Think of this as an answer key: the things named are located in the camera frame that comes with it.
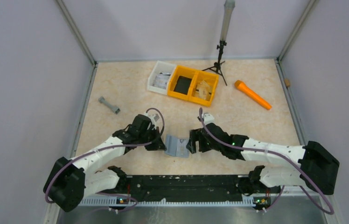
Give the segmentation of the beige card holder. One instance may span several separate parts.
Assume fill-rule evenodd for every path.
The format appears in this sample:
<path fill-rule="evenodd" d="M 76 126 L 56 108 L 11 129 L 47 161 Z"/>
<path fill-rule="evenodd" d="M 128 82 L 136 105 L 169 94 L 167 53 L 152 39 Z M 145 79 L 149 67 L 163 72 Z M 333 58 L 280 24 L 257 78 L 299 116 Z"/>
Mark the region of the beige card holder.
<path fill-rule="evenodd" d="M 178 138 L 167 134 L 165 138 L 165 154 L 172 157 L 188 158 L 189 150 L 187 149 L 188 138 Z"/>

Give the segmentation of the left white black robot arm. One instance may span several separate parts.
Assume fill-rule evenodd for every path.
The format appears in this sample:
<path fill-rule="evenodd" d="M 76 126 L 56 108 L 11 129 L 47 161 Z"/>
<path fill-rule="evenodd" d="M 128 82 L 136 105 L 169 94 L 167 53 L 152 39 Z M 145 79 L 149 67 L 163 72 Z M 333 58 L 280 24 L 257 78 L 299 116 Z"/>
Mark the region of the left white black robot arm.
<path fill-rule="evenodd" d="M 55 203 L 63 211 L 75 209 L 81 201 L 103 190 L 120 193 L 126 188 L 126 180 L 111 169 L 101 170 L 109 161 L 129 151 L 144 147 L 146 150 L 164 150 L 162 141 L 164 121 L 160 112 L 138 114 L 131 124 L 115 131 L 108 139 L 86 153 L 67 159 L 61 157 L 54 166 L 43 187 L 45 200 Z"/>

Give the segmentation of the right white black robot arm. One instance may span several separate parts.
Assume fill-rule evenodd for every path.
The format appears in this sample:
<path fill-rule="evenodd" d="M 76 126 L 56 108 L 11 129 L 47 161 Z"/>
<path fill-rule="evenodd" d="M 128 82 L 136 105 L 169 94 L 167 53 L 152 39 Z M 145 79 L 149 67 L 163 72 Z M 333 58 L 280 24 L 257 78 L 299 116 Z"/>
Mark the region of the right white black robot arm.
<path fill-rule="evenodd" d="M 260 161 L 277 165 L 259 166 L 250 179 L 256 192 L 281 185 L 302 186 L 324 195 L 333 195 L 339 161 L 320 143 L 283 146 L 255 140 L 246 135 L 228 134 L 214 123 L 190 130 L 186 148 L 191 153 L 216 150 L 231 160 Z"/>

